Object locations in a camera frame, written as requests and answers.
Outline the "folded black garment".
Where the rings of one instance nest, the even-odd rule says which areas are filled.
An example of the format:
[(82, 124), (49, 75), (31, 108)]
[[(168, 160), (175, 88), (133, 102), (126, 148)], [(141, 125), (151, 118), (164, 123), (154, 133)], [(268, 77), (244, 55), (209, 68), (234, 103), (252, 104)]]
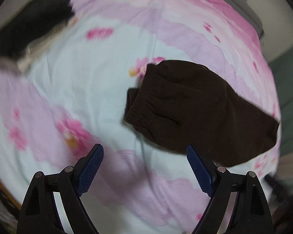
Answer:
[(71, 0), (31, 0), (0, 29), (0, 57), (18, 60), (30, 43), (73, 16)]

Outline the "dark brown corduroy pants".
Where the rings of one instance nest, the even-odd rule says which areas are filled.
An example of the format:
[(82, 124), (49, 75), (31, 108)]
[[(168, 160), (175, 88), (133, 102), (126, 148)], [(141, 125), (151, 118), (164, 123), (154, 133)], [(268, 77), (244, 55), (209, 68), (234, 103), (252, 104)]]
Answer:
[(193, 146), (226, 167), (273, 148), (279, 126), (216, 73), (180, 60), (147, 65), (141, 86), (127, 92), (124, 119), (158, 146), (180, 154)]

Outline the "pink floral bed sheet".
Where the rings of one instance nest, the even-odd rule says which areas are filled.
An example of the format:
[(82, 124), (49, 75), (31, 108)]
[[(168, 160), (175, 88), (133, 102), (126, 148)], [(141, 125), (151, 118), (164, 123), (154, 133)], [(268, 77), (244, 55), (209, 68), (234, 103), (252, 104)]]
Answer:
[(192, 61), (281, 118), (256, 30), (224, 0), (72, 0), (78, 21), (24, 77), (0, 70), (0, 180), (22, 202), (37, 171), (60, 172), (96, 143), (82, 196), (100, 233), (189, 233), (208, 204), (184, 155), (124, 119), (148, 62)]

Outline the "folded cream garment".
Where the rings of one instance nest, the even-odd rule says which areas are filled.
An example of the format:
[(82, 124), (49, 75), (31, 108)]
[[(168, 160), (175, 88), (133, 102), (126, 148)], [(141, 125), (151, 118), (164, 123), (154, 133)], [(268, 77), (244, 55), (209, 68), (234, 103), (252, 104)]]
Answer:
[(65, 31), (72, 28), (78, 22), (76, 16), (68, 21), (64, 21), (48, 32), (45, 36), (34, 40), (26, 48), (24, 54), (18, 58), (0, 57), (0, 69), (14, 74), (26, 73), (30, 66), (37, 60), (50, 46), (62, 36)]

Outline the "green curtain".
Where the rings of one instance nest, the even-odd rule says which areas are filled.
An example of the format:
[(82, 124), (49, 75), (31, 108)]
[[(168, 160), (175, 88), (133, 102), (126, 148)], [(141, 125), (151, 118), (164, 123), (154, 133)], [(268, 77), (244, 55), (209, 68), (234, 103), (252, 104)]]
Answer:
[(293, 47), (269, 64), (282, 116), (280, 154), (293, 153)]

